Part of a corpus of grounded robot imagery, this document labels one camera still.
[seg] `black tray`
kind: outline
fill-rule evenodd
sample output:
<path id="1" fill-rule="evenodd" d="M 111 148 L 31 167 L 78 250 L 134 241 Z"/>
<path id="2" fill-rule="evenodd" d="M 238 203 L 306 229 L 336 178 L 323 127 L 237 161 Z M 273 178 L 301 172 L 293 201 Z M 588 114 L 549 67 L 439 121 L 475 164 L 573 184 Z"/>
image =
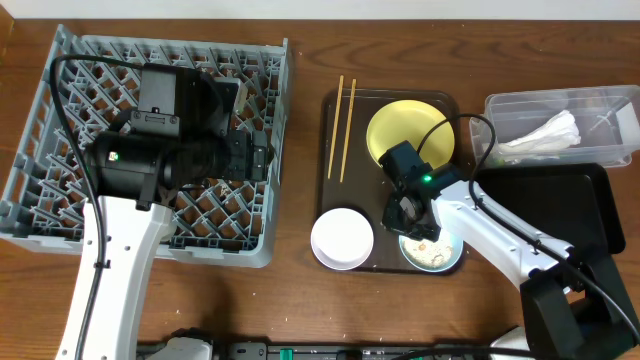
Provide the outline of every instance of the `black tray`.
<path id="1" fill-rule="evenodd" d="M 374 244 L 369 258 L 356 271 L 377 271 L 392 273 L 416 273 L 436 275 L 415 268 L 402 255 L 398 246 L 398 235 L 394 235 L 382 227 L 380 221 L 386 205 L 391 184 L 371 158 L 367 150 L 366 133 L 369 121 L 383 106 L 398 100 L 418 100 L 432 105 L 446 117 L 458 112 L 458 105 L 449 95 L 439 91 L 392 91 L 392 90 L 356 90 L 356 96 L 351 116 L 351 132 L 349 135 L 349 150 L 345 167 L 344 182 L 340 183 L 340 167 L 342 165 L 342 150 L 347 125 L 349 98 L 351 89 L 343 89 L 340 105 L 340 120 L 336 135 L 335 152 L 333 155 L 333 169 L 331 179 L 327 179 L 329 155 L 331 151 L 331 136 L 337 91 L 329 93 L 323 104 L 323 137 L 320 144 L 320 174 L 321 184 L 318 196 L 317 217 L 338 207 L 351 208 L 364 215 L 373 227 Z M 460 155 L 460 124 L 452 124 L 455 137 L 455 149 L 452 162 L 457 163 Z M 437 275 L 450 274 L 457 270 L 457 266 Z"/>
<path id="2" fill-rule="evenodd" d="M 609 177 L 598 164 L 482 170 L 478 184 L 500 205 L 576 248 L 621 253 L 626 245 Z"/>

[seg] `chopstick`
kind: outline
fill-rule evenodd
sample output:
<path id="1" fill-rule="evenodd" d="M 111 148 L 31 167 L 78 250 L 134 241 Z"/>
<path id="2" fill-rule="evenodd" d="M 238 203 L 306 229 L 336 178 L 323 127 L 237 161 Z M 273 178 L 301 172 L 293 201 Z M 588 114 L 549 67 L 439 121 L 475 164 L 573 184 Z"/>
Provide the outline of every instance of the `chopstick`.
<path id="1" fill-rule="evenodd" d="M 336 117 L 333 120 L 333 136 L 331 137 L 331 155 L 329 155 L 329 173 L 327 179 L 331 179 L 331 168 L 333 167 L 333 151 L 336 148 L 336 134 L 338 133 L 338 120 L 340 120 L 340 101 L 342 100 L 342 85 L 344 75 L 340 75 L 340 85 L 338 85 L 338 100 L 336 103 Z"/>
<path id="2" fill-rule="evenodd" d="M 353 113 L 353 100 L 356 93 L 356 79 L 351 82 L 351 98 L 349 98 L 349 115 L 347 116 L 347 132 L 344 137 L 344 150 L 342 151 L 342 170 L 340 182 L 344 179 L 344 167 L 347 163 L 347 150 L 349 149 L 349 132 L 351 132 L 351 113 Z"/>

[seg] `gray plastic rack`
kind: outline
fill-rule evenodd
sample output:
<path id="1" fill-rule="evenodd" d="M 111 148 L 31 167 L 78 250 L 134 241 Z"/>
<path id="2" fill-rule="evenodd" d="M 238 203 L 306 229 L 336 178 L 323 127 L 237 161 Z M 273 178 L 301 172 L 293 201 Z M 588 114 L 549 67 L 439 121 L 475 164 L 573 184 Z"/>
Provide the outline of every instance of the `gray plastic rack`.
<path id="1" fill-rule="evenodd" d="M 36 252 L 80 254 L 86 195 L 81 171 L 53 110 L 48 65 L 62 54 L 90 54 L 134 63 L 191 67 L 241 79 L 248 88 L 237 129 L 263 130 L 275 157 L 266 182 L 214 180 L 180 192 L 178 228 L 156 258 L 186 263 L 263 267 L 271 261 L 280 196 L 280 167 L 292 73 L 287 39 L 280 46 L 85 35 L 58 26 L 0 201 L 0 237 Z M 140 74 L 89 61 L 60 69 L 60 94 L 82 149 L 114 116 L 137 106 Z"/>

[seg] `yellow plate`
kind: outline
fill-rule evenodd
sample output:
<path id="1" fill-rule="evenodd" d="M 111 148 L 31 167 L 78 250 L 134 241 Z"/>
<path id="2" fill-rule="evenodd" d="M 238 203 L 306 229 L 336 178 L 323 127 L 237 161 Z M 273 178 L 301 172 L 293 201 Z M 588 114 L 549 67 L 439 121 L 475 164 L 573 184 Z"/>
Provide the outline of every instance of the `yellow plate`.
<path id="1" fill-rule="evenodd" d="M 445 117 L 438 109 L 415 100 L 393 102 L 373 116 L 367 128 L 367 148 L 375 162 L 393 146 L 408 140 L 414 149 L 431 128 Z M 450 124 L 434 131 L 422 147 L 420 158 L 436 169 L 451 160 L 455 140 Z"/>

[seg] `wooden tabletop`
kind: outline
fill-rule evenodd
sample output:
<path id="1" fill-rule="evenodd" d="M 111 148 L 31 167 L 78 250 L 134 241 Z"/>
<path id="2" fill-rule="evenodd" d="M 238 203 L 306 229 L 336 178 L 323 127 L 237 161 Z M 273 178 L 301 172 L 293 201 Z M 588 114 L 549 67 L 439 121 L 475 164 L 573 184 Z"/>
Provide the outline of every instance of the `wooden tabletop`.
<path id="1" fill-rule="evenodd" d="M 640 83 L 634 22 L 18 20 L 0 66 L 3 181 L 58 23 L 78 35 L 272 45 L 287 37 L 293 47 L 273 261 L 262 269 L 156 261 L 141 341 L 193 326 L 225 339 L 274 342 L 495 339 L 522 323 L 520 297 L 473 251 L 449 277 L 338 273 L 314 260 L 309 234 L 317 215 L 323 97 L 341 74 L 361 88 L 442 90 L 465 112 L 482 112 L 494 93 Z M 640 309 L 640 160 L 608 172 L 627 240 L 615 259 Z M 53 358 L 79 260 L 0 241 L 0 359 Z M 625 358 L 640 358 L 640 351 Z"/>

